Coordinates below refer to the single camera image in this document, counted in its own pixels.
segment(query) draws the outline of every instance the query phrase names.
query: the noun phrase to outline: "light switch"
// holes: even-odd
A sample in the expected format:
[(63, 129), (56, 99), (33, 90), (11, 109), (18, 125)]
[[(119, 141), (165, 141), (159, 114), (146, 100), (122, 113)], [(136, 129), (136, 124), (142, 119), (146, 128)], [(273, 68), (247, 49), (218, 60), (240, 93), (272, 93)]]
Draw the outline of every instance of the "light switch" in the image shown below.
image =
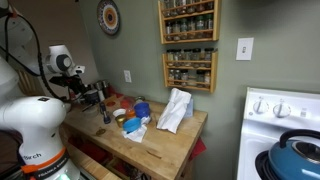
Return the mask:
[(251, 60), (254, 38), (239, 38), (236, 60)]

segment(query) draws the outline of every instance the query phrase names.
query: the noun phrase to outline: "spice rack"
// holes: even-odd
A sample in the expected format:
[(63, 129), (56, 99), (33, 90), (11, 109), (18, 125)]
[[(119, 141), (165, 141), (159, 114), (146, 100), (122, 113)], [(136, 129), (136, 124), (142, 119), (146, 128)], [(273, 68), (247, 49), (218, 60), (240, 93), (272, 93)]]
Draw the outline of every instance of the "spice rack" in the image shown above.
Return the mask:
[[(176, 87), (176, 88), (185, 88), (185, 89), (195, 89), (195, 90), (202, 90), (202, 91), (208, 91), (210, 93), (213, 93), (216, 88), (216, 81), (217, 81), (217, 61), (218, 61), (218, 51), (215, 51), (212, 53), (211, 61), (206, 60), (178, 60), (178, 61), (169, 61), (167, 58), (167, 54), (162, 54), (162, 62), (163, 62), (163, 74), (164, 74), (164, 84), (165, 87)], [(193, 66), (169, 66), (168, 64), (171, 63), (199, 63), (199, 64), (208, 64), (211, 63), (211, 66), (209, 68), (206, 67), (198, 67), (194, 68)], [(195, 83), (196, 86), (182, 86), (174, 84), (174, 82), (179, 83), (191, 83), (191, 81), (184, 81), (184, 80), (170, 80), (169, 79), (169, 70), (170, 69), (187, 69), (187, 70), (204, 70), (204, 71), (210, 71), (211, 78), (210, 83), (204, 83), (204, 82), (192, 82)], [(197, 85), (207, 85), (208, 87), (197, 87)]]
[[(158, 12), (159, 12), (159, 24), (160, 24), (160, 36), (161, 36), (161, 44), (172, 44), (172, 43), (184, 43), (184, 42), (206, 42), (206, 41), (217, 41), (219, 39), (220, 34), (220, 9), (221, 9), (221, 0), (202, 0), (201, 2), (196, 2), (193, 4), (187, 4), (184, 6), (177, 6), (175, 8), (165, 8), (165, 5), (163, 2), (158, 1)], [(214, 3), (214, 8), (212, 10), (205, 10), (202, 12), (194, 12), (191, 14), (183, 14), (183, 15), (177, 15), (174, 17), (165, 17), (163, 15), (163, 12), (170, 11), (170, 10), (177, 10), (184, 7), (189, 6), (196, 6), (200, 4), (206, 4), (206, 3)], [(182, 33), (170, 33), (166, 34), (166, 22), (168, 21), (174, 21), (181, 18), (189, 18), (189, 17), (196, 17), (199, 15), (206, 15), (206, 14), (212, 14), (213, 16), (213, 29), (206, 29), (206, 30), (195, 30), (195, 31), (187, 31)], [(185, 40), (167, 40), (167, 36), (177, 36), (181, 35), (183, 33), (207, 33), (210, 34), (211, 37), (205, 37), (205, 38), (195, 38), (195, 39), (185, 39)]]

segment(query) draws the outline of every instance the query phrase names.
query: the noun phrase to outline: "blue cup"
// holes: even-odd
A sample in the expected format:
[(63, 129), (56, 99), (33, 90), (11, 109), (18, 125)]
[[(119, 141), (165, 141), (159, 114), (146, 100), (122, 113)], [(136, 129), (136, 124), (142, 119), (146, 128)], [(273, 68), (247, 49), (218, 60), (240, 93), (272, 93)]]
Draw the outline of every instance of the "blue cup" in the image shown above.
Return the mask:
[(141, 103), (136, 104), (134, 106), (134, 111), (136, 113), (136, 116), (139, 118), (150, 116), (149, 104), (146, 102), (141, 102)]

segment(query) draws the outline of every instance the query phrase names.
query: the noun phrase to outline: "gray wall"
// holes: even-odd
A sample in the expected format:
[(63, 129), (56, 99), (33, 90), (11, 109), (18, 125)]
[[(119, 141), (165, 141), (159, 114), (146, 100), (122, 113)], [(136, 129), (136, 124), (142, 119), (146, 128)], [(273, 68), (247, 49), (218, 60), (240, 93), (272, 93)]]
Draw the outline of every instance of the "gray wall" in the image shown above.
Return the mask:
[[(102, 32), (99, 0), (81, 0), (99, 75), (116, 90), (167, 103), (161, 54), (170, 47), (219, 48), (217, 89), (190, 91), (195, 108), (209, 112), (202, 133), (207, 146), (196, 158), (196, 179), (233, 179), (237, 167), (246, 87), (320, 92), (320, 1), (223, 0), (218, 42), (161, 45), (156, 0), (114, 0), (121, 30)], [(252, 61), (235, 61), (238, 38), (254, 37)], [(132, 83), (125, 83), (130, 70)]]

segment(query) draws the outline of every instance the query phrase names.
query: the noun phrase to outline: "white cloth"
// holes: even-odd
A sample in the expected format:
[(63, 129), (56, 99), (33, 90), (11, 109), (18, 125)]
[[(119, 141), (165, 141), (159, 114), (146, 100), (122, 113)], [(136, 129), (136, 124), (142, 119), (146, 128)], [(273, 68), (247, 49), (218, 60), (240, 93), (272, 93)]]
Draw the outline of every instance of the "white cloth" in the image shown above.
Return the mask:
[(132, 141), (141, 143), (146, 131), (147, 131), (147, 127), (142, 124), (139, 129), (137, 129), (129, 134), (127, 134), (127, 131), (122, 131), (122, 135), (123, 135), (123, 137), (131, 139)]
[(190, 93), (173, 88), (171, 90), (169, 103), (159, 118), (157, 128), (168, 129), (169, 131), (176, 133), (177, 128), (186, 113), (190, 99)]

